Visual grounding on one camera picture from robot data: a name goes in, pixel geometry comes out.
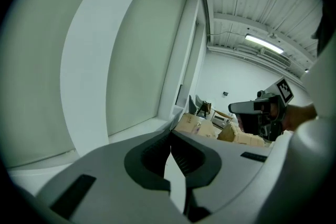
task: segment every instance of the ceiling pipe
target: ceiling pipe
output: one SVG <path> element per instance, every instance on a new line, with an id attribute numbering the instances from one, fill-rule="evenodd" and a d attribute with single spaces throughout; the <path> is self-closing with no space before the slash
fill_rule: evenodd
<path id="1" fill-rule="evenodd" d="M 259 50 L 255 49 L 255 48 L 252 48 L 252 47 L 249 47 L 249 46 L 242 45 L 242 44 L 239 44 L 236 48 L 239 49 L 239 50 L 244 49 L 244 50 L 252 51 L 252 52 L 255 52 L 255 53 L 259 53 Z"/>
<path id="2" fill-rule="evenodd" d="M 242 58 L 241 58 L 240 56 L 238 56 L 238 55 L 226 54 L 226 53 L 218 52 L 218 51 L 214 51 L 214 50 L 211 50 L 211 53 L 213 53 L 213 54 L 218 54 L 218 55 L 225 55 L 225 56 L 227 56 L 227 57 L 231 57 L 231 58 L 234 58 L 234 59 L 237 59 L 237 60 L 240 60 L 240 61 L 249 63 L 250 65 L 254 65 L 254 66 L 256 66 L 256 67 L 263 68 L 263 69 L 265 69 L 265 70 L 268 71 L 268 72 L 271 72 L 271 73 L 273 73 L 273 74 L 279 75 L 279 73 L 278 73 L 276 70 L 272 69 L 272 68 L 266 68 L 265 66 L 261 66 L 261 65 L 259 65 L 259 64 L 256 63 L 256 62 L 248 61 L 248 60 L 246 60 L 246 58 L 242 59 Z M 298 87 L 300 87 L 300 88 L 303 89 L 304 91 L 307 91 L 307 90 L 305 89 L 305 87 L 303 86 L 303 84 L 298 84 L 296 81 L 293 81 L 292 79 L 287 78 L 287 77 L 286 77 L 286 79 L 288 79 L 288 81 L 294 83 L 295 85 L 297 85 Z"/>
<path id="3" fill-rule="evenodd" d="M 247 27 L 251 27 L 254 30 L 260 31 L 261 33 L 265 33 L 266 35 L 271 31 L 274 33 L 279 39 L 290 46 L 292 50 L 296 51 L 300 54 L 301 57 L 304 57 L 310 64 L 315 62 L 315 57 L 311 55 L 308 51 L 306 51 L 300 44 L 292 40 L 291 38 L 287 37 L 283 33 L 278 30 L 269 28 L 268 26 L 253 21 L 251 19 L 229 15 L 229 14 L 221 14 L 221 13 L 214 13 L 214 21 L 217 22 L 230 22 L 230 23 L 239 23 L 241 25 L 246 25 Z"/>
<path id="4" fill-rule="evenodd" d="M 228 48 L 208 46 L 208 49 L 212 50 L 212 51 L 222 52 L 224 54 L 239 55 L 239 56 L 245 57 L 247 59 L 263 63 L 264 65 L 269 66 L 270 68 L 273 68 L 274 70 L 278 71 L 279 73 L 284 75 L 286 78 L 290 79 L 292 82 L 302 86 L 302 82 L 300 81 L 299 78 L 295 77 L 293 74 L 289 73 L 288 71 L 286 71 L 284 69 L 281 69 L 280 67 L 278 67 L 277 65 L 269 62 L 268 60 L 264 60 L 263 58 L 259 58 L 259 57 L 256 57 L 254 55 L 247 54 L 245 52 L 241 52 L 241 51 L 237 51 L 237 50 L 233 50 L 233 49 L 228 49 Z"/>
<path id="5" fill-rule="evenodd" d="M 278 67 L 281 67 L 281 68 L 283 68 L 283 69 L 287 69 L 287 68 L 288 68 L 288 67 L 285 66 L 285 65 L 282 65 L 282 64 L 280 64 L 280 63 L 278 63 L 278 62 L 275 62 L 275 61 L 274 61 L 273 59 L 271 59 L 270 57 L 267 57 L 267 56 L 264 56 L 264 55 L 261 55 L 261 54 L 258 54 L 257 57 L 259 57 L 259 58 L 263 58 L 263 59 L 265 59 L 266 61 L 270 61 L 271 63 L 273 63 L 273 64 L 275 64 L 275 65 L 277 65 Z"/>
<path id="6" fill-rule="evenodd" d="M 250 51 L 250 50 L 246 50 L 246 49 L 241 49 L 241 48 L 238 48 L 236 49 L 237 51 L 241 51 L 241 52 L 246 52 L 248 54 L 252 54 L 252 55 L 257 55 L 258 53 L 257 52 L 254 52 L 254 51 Z"/>

